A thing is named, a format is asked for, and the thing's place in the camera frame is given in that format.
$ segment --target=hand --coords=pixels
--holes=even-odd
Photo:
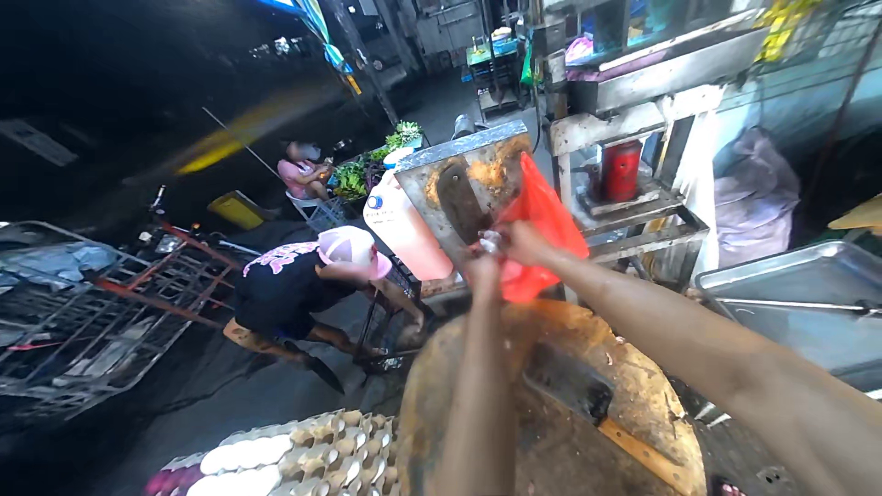
[[[499,260],[486,253],[468,262],[466,273],[474,298],[495,297],[499,294],[499,272]]]
[[[414,325],[422,330],[422,327],[426,325],[426,314],[422,310],[417,309],[417,311],[419,314],[414,316]]]
[[[527,267],[545,267],[556,248],[529,221],[515,221],[502,227],[510,243],[504,244],[505,255]]]

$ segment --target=pink shirt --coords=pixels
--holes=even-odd
[[[288,191],[296,199],[310,199],[311,196],[306,192],[306,186],[297,182],[298,177],[308,176],[316,170],[315,164],[308,160],[291,163],[287,160],[279,161],[279,176],[288,187]]]

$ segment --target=tree stump cutting board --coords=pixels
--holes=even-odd
[[[441,460],[464,323],[463,316],[440,328],[407,377],[399,431],[402,494],[443,496],[427,481]],[[507,305],[501,327],[518,419],[516,494],[677,494],[587,420],[525,384],[523,367],[542,340],[609,379],[615,385],[609,417],[679,465],[678,480],[692,495],[706,496],[699,442],[673,388],[655,362],[630,343],[617,342],[603,319],[573,304],[536,300]]]

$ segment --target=green vegetable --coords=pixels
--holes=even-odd
[[[397,132],[386,136],[386,148],[389,148],[390,152],[394,152],[395,150],[404,146],[404,140],[401,139],[401,135]]]
[[[364,164],[361,157],[357,162],[342,163],[334,170],[333,175],[339,184],[333,190],[338,196],[344,199],[358,199],[368,194],[364,184]]]
[[[389,147],[377,148],[373,152],[370,152],[370,159],[374,162],[382,162],[383,159],[389,154]]]
[[[402,143],[409,143],[422,135],[422,129],[420,129],[419,124],[409,123],[407,121],[399,122],[398,125],[395,126],[395,131],[401,136]]]

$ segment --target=red plastic bag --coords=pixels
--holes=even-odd
[[[579,232],[572,216],[560,202],[554,189],[548,184],[533,158],[526,152],[520,154],[523,171],[520,195],[499,215],[499,222],[531,221],[549,243],[564,248],[584,259],[588,245]],[[532,300],[545,288],[560,282],[556,275],[541,267],[523,267],[514,260],[506,260],[502,281],[502,297],[513,303]]]

